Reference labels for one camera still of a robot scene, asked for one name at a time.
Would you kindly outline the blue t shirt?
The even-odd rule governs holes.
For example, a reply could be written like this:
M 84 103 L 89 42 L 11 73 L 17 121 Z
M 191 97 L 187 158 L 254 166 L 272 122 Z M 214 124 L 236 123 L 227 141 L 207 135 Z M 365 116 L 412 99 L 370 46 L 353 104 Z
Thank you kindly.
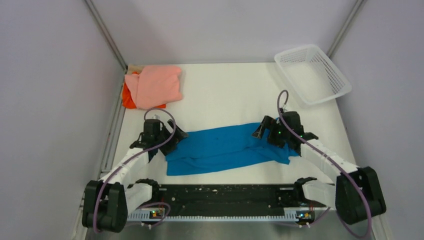
M 265 138 L 253 137 L 259 125 L 253 122 L 189 132 L 188 138 L 165 157 L 166 174 L 207 174 L 272 161 L 288 165 L 290 157 L 298 156 L 288 146 L 280 148 Z

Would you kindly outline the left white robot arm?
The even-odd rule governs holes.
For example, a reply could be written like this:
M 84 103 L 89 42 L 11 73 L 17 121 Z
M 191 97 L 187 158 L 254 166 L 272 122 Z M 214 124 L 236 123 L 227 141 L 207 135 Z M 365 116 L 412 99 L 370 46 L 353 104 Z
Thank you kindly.
M 85 187 L 82 210 L 82 226 L 98 232 L 121 232 L 128 215 L 142 204 L 154 207 L 160 202 L 159 185 L 152 179 L 136 180 L 154 156 L 164 156 L 176 150 L 188 133 L 181 130 L 172 119 L 167 121 L 148 119 L 143 131 L 129 146 L 124 158 L 99 180 L 91 180 Z

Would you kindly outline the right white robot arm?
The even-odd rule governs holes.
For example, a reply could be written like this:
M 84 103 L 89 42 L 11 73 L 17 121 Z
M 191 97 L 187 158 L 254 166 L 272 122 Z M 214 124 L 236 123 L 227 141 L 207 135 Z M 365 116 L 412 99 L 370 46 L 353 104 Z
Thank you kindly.
M 387 211 L 376 171 L 359 167 L 323 145 L 312 132 L 306 132 L 296 111 L 282 111 L 281 116 L 266 115 L 252 136 L 267 134 L 269 145 L 295 151 L 324 173 L 331 183 L 316 177 L 299 178 L 294 183 L 293 200 L 299 206 L 311 201 L 336 210 L 346 224 L 352 225 Z

